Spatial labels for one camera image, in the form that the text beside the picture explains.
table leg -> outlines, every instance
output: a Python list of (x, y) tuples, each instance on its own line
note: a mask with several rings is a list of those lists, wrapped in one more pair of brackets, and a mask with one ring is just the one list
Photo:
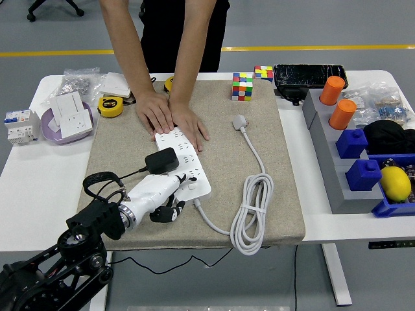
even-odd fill
[(349, 306), (351, 305), (351, 297), (336, 244), (326, 243), (321, 244), (321, 246), (323, 248), (324, 258), (326, 259), (327, 269), (329, 270), (336, 304), (337, 306)]
[[(107, 252), (106, 260), (111, 262), (112, 251)], [(89, 304), (89, 311), (105, 311), (106, 296), (108, 293), (108, 285), (106, 285), (93, 299)]]

human hand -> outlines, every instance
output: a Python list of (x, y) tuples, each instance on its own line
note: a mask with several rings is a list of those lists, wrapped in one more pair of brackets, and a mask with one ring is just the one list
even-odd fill
[(209, 140), (208, 129), (187, 105), (175, 104), (170, 105), (170, 111), (173, 122), (181, 129), (190, 143), (196, 150), (196, 153), (203, 151), (203, 143), (200, 137), (202, 134), (205, 140)]
[(168, 134), (174, 129), (167, 97), (156, 92), (142, 93), (136, 97), (136, 113), (151, 136)]

black case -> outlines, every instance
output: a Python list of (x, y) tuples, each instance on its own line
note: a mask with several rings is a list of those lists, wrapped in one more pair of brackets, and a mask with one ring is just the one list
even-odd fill
[(330, 76), (339, 76), (348, 87), (346, 72), (341, 65), (275, 65), (274, 80), (280, 95), (298, 104), (308, 89), (322, 89)]

robotic arm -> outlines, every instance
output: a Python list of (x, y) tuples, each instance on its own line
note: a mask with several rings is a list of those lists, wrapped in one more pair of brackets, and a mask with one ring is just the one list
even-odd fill
[[(181, 201), (173, 207), (174, 192), (181, 183), (195, 180), (187, 179), (185, 174), (151, 174), (128, 195), (119, 181), (117, 193), (124, 195), (123, 201), (92, 201), (66, 221), (69, 229), (57, 244), (26, 262), (4, 265), (0, 273), (0, 311), (80, 310), (113, 277), (113, 270), (106, 265), (101, 234), (118, 240), (125, 231), (137, 227), (145, 213), (150, 213), (153, 222), (174, 221), (185, 204)], [(50, 268), (42, 272), (41, 264), (49, 264)]]

person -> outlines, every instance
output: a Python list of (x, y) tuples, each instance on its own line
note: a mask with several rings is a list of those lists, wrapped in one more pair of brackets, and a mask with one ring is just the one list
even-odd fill
[[(219, 68), (228, 0), (144, 0), (141, 41), (128, 0), (99, 2), (115, 57), (148, 133), (154, 139), (177, 125), (201, 152), (201, 135), (209, 140), (208, 129), (189, 102), (197, 74)], [(150, 73), (174, 73), (169, 98), (155, 92)]]

